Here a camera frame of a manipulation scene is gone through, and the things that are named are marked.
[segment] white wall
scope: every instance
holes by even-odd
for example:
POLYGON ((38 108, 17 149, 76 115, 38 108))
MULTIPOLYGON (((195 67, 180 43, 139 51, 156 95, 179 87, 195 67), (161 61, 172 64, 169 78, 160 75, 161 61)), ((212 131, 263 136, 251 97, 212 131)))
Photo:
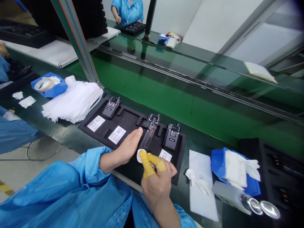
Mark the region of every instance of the white wall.
POLYGON ((266 58, 302 34, 299 30, 263 23, 230 57, 261 65, 266 58))
MULTIPOLYGON (((282 4, 275 13, 293 16, 301 15, 297 5, 290 0, 282 4)), ((260 27, 252 30, 229 56, 242 61, 266 66, 301 44, 303 41, 301 37, 303 36, 303 31, 278 26, 276 24, 268 24, 266 21, 260 23, 260 27)))
MULTIPOLYGON (((175 32, 185 36, 202 0, 158 0, 156 2, 152 31, 165 33, 175 32)), ((103 0, 105 17, 114 20, 112 0, 103 0)), ((142 0, 144 23, 147 20, 150 0, 142 0)))
POLYGON ((218 52, 263 0, 203 0, 184 43, 218 52))

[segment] blue tray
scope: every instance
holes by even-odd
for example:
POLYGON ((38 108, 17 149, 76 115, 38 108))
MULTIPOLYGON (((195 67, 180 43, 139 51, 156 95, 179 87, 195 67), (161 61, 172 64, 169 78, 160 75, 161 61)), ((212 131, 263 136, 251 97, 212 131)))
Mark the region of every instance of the blue tray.
MULTIPOLYGON (((223 149, 211 150, 211 170, 214 172, 215 175, 217 175, 217 177, 221 181, 223 181, 226 184, 230 184, 226 179, 223 178, 226 175, 226 159, 225 159, 226 150, 230 150, 230 149, 224 147, 223 149)), ((242 157, 246 158, 244 155, 234 150, 230 150, 230 151, 235 152, 241 155, 242 157)), ((245 189, 244 192, 252 197, 261 194, 259 181, 253 179, 248 174, 247 174, 247 188, 244 189, 245 189)))
POLYGON ((67 89, 67 84, 65 83, 64 79, 62 79, 62 77, 60 77, 59 75, 54 74, 52 72, 47 73, 46 75, 44 75, 44 76, 36 79, 35 81, 32 81, 31 85, 32 85, 32 88, 35 91, 37 91, 38 93, 40 93, 42 96, 49 97, 49 98, 54 98, 54 97, 56 97, 56 96, 64 93, 66 91, 66 89, 67 89), (47 90, 45 92, 40 92, 40 91, 35 90, 35 84, 37 82, 39 82, 42 78, 49 78, 51 76, 58 77, 61 80, 61 82, 59 84, 57 84, 57 85, 54 85, 52 88, 50 88, 49 90, 47 90))

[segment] metal rail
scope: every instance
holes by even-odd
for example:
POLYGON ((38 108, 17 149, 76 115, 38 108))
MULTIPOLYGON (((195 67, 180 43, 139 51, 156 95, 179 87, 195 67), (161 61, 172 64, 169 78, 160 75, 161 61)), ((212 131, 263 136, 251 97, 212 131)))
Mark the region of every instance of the metal rail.
POLYGON ((280 110, 278 108, 274 108, 270 105, 252 100, 250 98, 244 97, 244 96, 239 95, 237 93, 234 93, 234 92, 225 90, 223 88, 220 88, 218 86, 212 85, 210 83, 195 79, 195 78, 190 77, 188 75, 170 70, 166 67, 151 63, 149 61, 140 59, 140 58, 132 56, 130 54, 114 50, 110 47, 100 45, 97 49, 102 51, 102 52, 105 52, 105 53, 108 53, 110 55, 119 57, 119 58, 124 59, 126 61, 129 61, 129 62, 135 63, 137 65, 140 65, 142 67, 160 72, 160 73, 165 74, 167 76, 182 80, 186 83, 198 86, 198 87, 200 87, 202 89, 205 89, 205 90, 208 90, 212 93, 215 93, 215 94, 221 95, 223 97, 229 98, 231 100, 240 102, 240 103, 245 104, 247 106, 250 106, 252 108, 258 109, 258 110, 263 111, 265 113, 271 114, 273 116, 282 118, 284 120, 290 121, 292 123, 295 123, 297 125, 300 125, 300 126, 304 127, 304 119, 301 118, 300 116, 297 116, 297 115, 291 114, 289 112, 280 110))

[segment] floor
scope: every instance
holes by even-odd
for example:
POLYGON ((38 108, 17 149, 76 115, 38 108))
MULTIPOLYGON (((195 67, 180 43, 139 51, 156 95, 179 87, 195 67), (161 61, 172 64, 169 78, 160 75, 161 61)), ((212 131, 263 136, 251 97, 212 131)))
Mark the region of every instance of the floor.
MULTIPOLYGON (((48 138, 41 138, 32 142, 28 156, 31 159, 43 160, 51 156, 59 148, 60 143, 48 138)), ((0 181, 16 192, 18 189, 32 181, 41 171, 46 169, 55 161, 74 161, 79 156, 75 151, 61 146, 59 151, 50 159, 43 162, 32 161, 1 161, 2 159, 27 159, 26 148, 20 147, 12 152, 0 155, 0 181)), ((0 203, 8 196, 0 191, 0 203)))

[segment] metal lid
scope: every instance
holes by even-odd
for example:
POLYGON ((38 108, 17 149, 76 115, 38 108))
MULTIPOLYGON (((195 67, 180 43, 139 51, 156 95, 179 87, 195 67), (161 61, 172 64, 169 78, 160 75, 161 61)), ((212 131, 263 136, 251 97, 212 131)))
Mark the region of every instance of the metal lid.
POLYGON ((279 210, 276 208, 276 206, 274 206, 270 202, 262 200, 260 202, 260 205, 264 213, 269 217, 273 219, 279 219, 281 217, 279 210))
POLYGON ((245 206, 245 208, 257 215, 262 215, 263 214, 263 210, 262 207, 260 205, 260 203, 253 197, 249 196, 249 195, 242 195, 241 196, 243 205, 245 206))

